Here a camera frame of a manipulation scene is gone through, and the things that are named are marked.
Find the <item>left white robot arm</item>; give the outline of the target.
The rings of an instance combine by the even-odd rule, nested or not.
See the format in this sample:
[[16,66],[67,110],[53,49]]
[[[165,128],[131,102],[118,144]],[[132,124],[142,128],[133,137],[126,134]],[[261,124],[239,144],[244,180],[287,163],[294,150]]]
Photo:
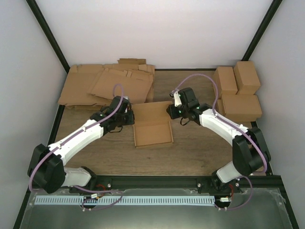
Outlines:
[[97,188],[97,175],[87,167],[69,168],[67,163],[91,142],[115,128],[134,124],[134,113],[128,97],[116,96],[111,104],[95,112],[76,131],[62,140],[33,150],[28,176],[29,189],[41,188],[48,194],[61,187],[75,187],[88,193]]

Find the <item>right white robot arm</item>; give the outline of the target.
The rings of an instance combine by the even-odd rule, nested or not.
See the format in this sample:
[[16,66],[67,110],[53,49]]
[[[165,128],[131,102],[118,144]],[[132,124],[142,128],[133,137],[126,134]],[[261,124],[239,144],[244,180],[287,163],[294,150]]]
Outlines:
[[223,192],[232,180],[268,168],[271,156],[259,128],[234,123],[210,105],[200,104],[192,88],[172,91],[170,97],[174,103],[166,112],[171,119],[193,121],[215,132],[232,147],[232,161],[212,173],[211,183],[215,191]]

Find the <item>brown cardboard box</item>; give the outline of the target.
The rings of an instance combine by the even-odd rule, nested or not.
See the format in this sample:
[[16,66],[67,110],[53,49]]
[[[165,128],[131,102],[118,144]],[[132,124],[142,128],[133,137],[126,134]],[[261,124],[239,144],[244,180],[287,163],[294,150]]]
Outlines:
[[134,144],[140,148],[157,148],[173,144],[171,118],[166,109],[172,102],[134,104]]

